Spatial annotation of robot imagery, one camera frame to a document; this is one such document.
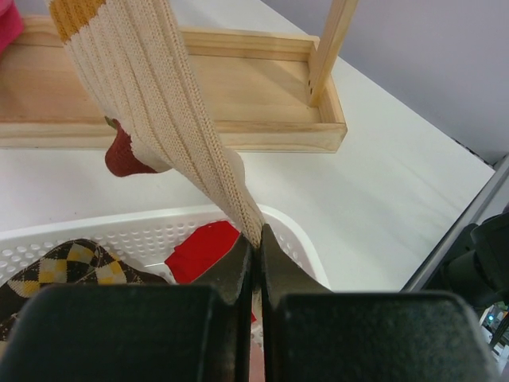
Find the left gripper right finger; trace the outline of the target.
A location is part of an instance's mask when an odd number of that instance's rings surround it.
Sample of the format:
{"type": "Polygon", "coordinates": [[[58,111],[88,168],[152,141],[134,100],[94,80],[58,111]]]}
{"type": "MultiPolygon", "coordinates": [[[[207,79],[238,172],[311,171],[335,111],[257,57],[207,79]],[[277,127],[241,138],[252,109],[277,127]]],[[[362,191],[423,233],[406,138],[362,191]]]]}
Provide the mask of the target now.
{"type": "Polygon", "coordinates": [[[260,243],[268,381],[494,381],[466,302],[450,293],[335,293],[302,270],[269,225],[260,243]]]}

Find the white perforated plastic basket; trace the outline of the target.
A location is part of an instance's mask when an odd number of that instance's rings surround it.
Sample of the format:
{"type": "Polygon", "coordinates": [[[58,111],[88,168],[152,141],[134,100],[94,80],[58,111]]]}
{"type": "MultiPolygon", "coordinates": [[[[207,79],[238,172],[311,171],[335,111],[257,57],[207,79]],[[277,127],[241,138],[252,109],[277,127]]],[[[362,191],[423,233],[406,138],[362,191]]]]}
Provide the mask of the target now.
{"type": "Polygon", "coordinates": [[[165,261],[197,228],[225,220],[212,206],[163,209],[20,228],[1,234],[1,286],[58,245],[91,240],[129,266],[178,284],[165,261]]]}

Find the red sock with white print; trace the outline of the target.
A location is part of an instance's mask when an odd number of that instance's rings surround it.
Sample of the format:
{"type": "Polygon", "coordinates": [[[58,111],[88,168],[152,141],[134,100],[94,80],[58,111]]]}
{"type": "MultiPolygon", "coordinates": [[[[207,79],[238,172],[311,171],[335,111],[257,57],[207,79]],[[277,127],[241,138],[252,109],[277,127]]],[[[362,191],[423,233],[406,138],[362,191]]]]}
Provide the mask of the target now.
{"type": "Polygon", "coordinates": [[[178,284],[192,283],[231,250],[239,235],[225,220],[201,226],[174,248],[165,265],[178,284]]]}

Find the brown argyle sock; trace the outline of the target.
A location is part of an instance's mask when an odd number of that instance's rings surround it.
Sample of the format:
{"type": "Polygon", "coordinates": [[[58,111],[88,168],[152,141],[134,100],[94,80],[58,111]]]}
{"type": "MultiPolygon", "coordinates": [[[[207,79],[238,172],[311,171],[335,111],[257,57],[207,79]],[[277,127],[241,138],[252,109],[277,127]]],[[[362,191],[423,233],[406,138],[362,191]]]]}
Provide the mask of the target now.
{"type": "Polygon", "coordinates": [[[1,347],[23,306],[41,289],[55,284],[165,284],[162,277],[139,271],[115,253],[86,239],[64,242],[1,286],[1,347]]]}

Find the wooden drying rack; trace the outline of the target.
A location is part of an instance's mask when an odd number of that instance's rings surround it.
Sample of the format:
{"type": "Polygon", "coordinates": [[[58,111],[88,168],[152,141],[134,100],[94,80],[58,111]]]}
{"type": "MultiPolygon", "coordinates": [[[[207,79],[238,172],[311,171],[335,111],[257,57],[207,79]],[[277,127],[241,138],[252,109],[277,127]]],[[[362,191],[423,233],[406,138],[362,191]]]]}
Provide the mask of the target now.
{"type": "MultiPolygon", "coordinates": [[[[335,152],[347,124],[332,68],[356,11],[334,1],[320,37],[182,30],[223,142],[244,151],[335,152]]],[[[81,86],[52,20],[26,17],[1,56],[4,148],[102,149],[114,137],[81,86]]]]}

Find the pink cloth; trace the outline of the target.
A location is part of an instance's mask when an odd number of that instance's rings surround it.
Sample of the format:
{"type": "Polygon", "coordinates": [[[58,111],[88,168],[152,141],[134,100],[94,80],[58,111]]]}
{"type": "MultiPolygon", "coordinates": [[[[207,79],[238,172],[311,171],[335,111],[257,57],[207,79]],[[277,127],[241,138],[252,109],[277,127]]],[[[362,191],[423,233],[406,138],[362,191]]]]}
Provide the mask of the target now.
{"type": "Polygon", "coordinates": [[[0,7],[0,53],[3,53],[18,38],[24,26],[14,0],[1,0],[0,7]]]}

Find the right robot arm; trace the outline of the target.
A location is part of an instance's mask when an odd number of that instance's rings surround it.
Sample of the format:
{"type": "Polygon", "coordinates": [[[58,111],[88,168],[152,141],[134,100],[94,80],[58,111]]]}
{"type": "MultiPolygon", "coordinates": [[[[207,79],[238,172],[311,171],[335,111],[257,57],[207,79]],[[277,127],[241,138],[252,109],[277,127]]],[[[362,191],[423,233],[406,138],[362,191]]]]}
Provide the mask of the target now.
{"type": "Polygon", "coordinates": [[[450,248],[441,279],[475,310],[508,302],[508,214],[467,226],[450,248]]]}

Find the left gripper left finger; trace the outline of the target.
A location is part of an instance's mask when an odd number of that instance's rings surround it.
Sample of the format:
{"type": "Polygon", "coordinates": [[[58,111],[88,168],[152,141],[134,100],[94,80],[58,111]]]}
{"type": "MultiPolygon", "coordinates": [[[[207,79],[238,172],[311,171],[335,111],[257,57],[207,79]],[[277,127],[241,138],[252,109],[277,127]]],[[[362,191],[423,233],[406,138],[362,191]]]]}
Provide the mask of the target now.
{"type": "Polygon", "coordinates": [[[248,380],[251,253],[239,237],[187,284],[41,289],[10,332],[2,380],[248,380]]]}

